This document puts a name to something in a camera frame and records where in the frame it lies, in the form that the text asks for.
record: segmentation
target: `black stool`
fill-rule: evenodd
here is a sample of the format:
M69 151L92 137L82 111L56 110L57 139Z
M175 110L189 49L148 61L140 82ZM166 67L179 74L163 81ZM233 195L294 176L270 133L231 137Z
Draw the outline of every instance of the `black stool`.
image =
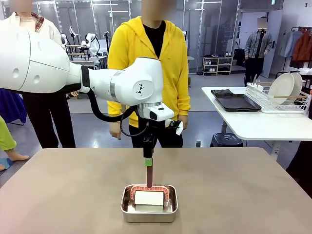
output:
M235 134L216 133L213 135L210 147L244 147L244 143Z

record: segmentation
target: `white plate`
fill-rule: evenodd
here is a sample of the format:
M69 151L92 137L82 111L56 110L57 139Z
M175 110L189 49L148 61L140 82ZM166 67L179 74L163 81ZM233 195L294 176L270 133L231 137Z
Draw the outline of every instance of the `white plate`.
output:
M302 89L302 77L299 73L291 73L291 75L294 78L294 86L291 96L299 96ZM289 98L283 103L283 105L289 105L295 100L295 98Z
M293 92L294 77L285 73L279 76L271 85L268 95L269 96L290 96ZM273 105L281 105L287 98L271 98Z

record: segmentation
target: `black pants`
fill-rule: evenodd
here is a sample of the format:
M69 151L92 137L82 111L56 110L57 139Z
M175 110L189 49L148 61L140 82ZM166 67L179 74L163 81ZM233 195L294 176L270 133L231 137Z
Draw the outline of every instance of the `black pants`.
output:
M309 118L312 119L312 108ZM312 198L312 141L302 141L286 172Z
M129 131L131 135L136 135L140 132L139 128L129 125ZM159 128L155 129L155 145L157 139L162 148L182 148L183 138L182 134L178 136L174 129ZM131 138L134 148L143 148L143 136L135 136Z
M26 111L42 148L75 148L72 120L65 94L24 94ZM58 132L54 132L52 118Z
M247 83L251 83L254 81L255 75L257 75L256 78L260 76L262 73L264 64L264 58L248 58L246 60L246 77L245 77L245 86L247 86Z

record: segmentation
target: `white dish rack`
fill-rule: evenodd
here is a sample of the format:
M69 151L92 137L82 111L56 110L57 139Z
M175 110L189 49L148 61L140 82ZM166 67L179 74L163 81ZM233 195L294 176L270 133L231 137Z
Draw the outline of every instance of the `white dish rack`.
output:
M269 96L271 83L248 84L246 96L262 107L264 113L304 113L309 111L311 95L300 92L300 96Z

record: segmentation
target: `metal tray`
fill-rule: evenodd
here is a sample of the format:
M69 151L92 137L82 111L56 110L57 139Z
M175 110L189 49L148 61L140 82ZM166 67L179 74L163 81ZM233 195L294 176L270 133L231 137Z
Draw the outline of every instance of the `metal tray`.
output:
M168 210L162 213L137 212L133 200L130 200L130 191L134 186L144 186L142 184L128 185L122 195L121 210L123 217L128 223L172 223L176 218L178 209L176 189L171 185L162 185L169 189Z
M225 111L257 112L261 110L261 106L244 94L233 94L232 96L218 97L214 90L211 92Z

